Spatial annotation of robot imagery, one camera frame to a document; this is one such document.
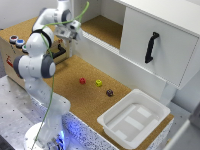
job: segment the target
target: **white cabinet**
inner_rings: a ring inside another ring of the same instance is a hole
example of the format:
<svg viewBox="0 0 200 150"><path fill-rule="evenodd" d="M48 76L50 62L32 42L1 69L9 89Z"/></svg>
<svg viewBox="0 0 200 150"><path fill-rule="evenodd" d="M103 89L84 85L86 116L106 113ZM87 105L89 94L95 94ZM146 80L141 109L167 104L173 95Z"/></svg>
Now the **white cabinet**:
<svg viewBox="0 0 200 150"><path fill-rule="evenodd" d="M153 60L145 63L153 32L159 37L154 40ZM127 7L120 54L179 87L197 41L192 34Z"/></svg>

